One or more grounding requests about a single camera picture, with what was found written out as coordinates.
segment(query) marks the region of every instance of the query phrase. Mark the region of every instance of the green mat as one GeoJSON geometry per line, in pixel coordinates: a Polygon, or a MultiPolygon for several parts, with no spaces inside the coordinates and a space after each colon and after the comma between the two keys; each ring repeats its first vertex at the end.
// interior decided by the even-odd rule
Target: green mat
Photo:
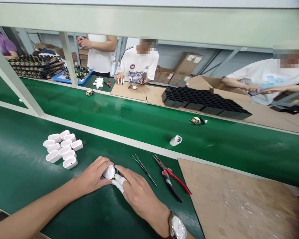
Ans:
{"type": "MultiPolygon", "coordinates": [[[[142,175],[157,197],[183,220],[196,237],[204,238],[191,198],[176,180],[172,183],[184,202],[168,190],[152,153],[93,134],[0,107],[0,209],[16,212],[39,197],[80,175],[99,155],[142,175]],[[84,147],[77,151],[78,165],[63,168],[45,160],[42,146],[48,135],[69,129],[84,147]],[[157,184],[133,159],[136,153],[157,184]]],[[[167,167],[184,180],[177,160],[159,156],[167,167]]],[[[155,231],[132,210],[114,185],[107,185],[63,209],[42,230],[52,239],[71,238],[158,238],[155,231]]]]}
{"type": "MultiPolygon", "coordinates": [[[[83,90],[22,80],[49,115],[299,187],[299,135],[204,117],[83,90]],[[180,135],[173,147],[171,138],[180,135]]],[[[0,78],[0,100],[11,103],[0,78]]]]}

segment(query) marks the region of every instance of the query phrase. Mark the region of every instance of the red-handled pliers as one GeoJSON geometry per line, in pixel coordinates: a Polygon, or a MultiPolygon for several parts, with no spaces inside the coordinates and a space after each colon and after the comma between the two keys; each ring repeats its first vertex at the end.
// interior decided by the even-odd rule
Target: red-handled pliers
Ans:
{"type": "Polygon", "coordinates": [[[192,195],[192,193],[190,192],[189,188],[186,186],[185,183],[183,183],[174,173],[170,168],[167,168],[163,162],[156,156],[156,154],[154,154],[153,157],[156,160],[156,162],[158,163],[158,165],[160,166],[160,168],[162,169],[162,175],[165,178],[165,181],[167,183],[168,188],[172,191],[172,193],[174,194],[174,196],[180,201],[183,202],[183,199],[181,198],[181,196],[176,192],[176,190],[174,189],[172,183],[170,182],[169,179],[169,175],[172,176],[174,179],[176,179],[185,189],[185,191],[187,192],[187,194],[192,195]]]}

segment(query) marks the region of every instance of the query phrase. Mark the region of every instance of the purple shirt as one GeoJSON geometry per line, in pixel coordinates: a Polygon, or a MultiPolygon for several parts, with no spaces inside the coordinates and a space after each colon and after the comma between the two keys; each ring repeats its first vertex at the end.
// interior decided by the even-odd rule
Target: purple shirt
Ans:
{"type": "Polygon", "coordinates": [[[17,51],[16,45],[1,33],[0,33],[0,51],[5,56],[11,55],[9,51],[17,51]]]}

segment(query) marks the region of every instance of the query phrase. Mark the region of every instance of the wristwatch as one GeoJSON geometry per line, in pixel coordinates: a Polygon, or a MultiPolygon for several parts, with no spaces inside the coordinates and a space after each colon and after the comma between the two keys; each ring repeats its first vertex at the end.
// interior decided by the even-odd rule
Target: wristwatch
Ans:
{"type": "Polygon", "coordinates": [[[178,216],[174,212],[170,212],[169,215],[169,229],[170,229],[170,236],[168,239],[187,239],[187,231],[183,224],[183,222],[179,219],[178,216]]]}

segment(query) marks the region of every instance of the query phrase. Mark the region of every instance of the person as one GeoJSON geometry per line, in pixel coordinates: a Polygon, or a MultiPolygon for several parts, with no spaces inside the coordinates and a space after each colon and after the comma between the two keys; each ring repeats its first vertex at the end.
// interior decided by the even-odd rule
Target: person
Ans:
{"type": "MultiPolygon", "coordinates": [[[[59,57],[61,57],[61,56],[60,56],[59,54],[57,54],[55,51],[48,50],[48,49],[46,49],[46,48],[43,48],[43,49],[39,48],[39,49],[36,49],[36,50],[32,53],[32,55],[34,55],[34,56],[59,56],[59,57]]],[[[61,57],[60,61],[63,62],[63,65],[64,65],[65,67],[67,67],[67,63],[66,63],[66,61],[65,61],[62,57],[61,57]]]]}
{"type": "Polygon", "coordinates": [[[6,59],[18,57],[16,45],[6,36],[0,33],[0,51],[6,59]]]}
{"type": "MultiPolygon", "coordinates": [[[[108,158],[99,156],[77,178],[71,179],[53,192],[4,219],[0,222],[0,239],[33,238],[69,203],[111,183],[123,191],[124,198],[133,210],[146,220],[158,235],[168,238],[171,212],[167,206],[158,200],[142,176],[122,166],[115,166],[124,176],[120,177],[123,179],[120,182],[101,179],[103,172],[110,165],[113,163],[108,158]]],[[[188,232],[187,235],[188,238],[194,238],[188,232]]]]}
{"type": "Polygon", "coordinates": [[[110,77],[112,54],[116,49],[117,37],[96,34],[86,34],[76,39],[78,46],[89,50],[87,66],[93,69],[93,75],[110,77]]]}
{"type": "Polygon", "coordinates": [[[299,92],[299,51],[282,59],[267,59],[249,64],[226,76],[222,82],[249,92],[261,92],[251,102],[269,105],[283,91],[299,92]]]}
{"type": "Polygon", "coordinates": [[[119,80],[141,83],[144,72],[147,73],[144,84],[154,80],[158,63],[158,51],[153,49],[156,40],[141,39],[140,44],[125,50],[117,69],[116,83],[119,80]]]}

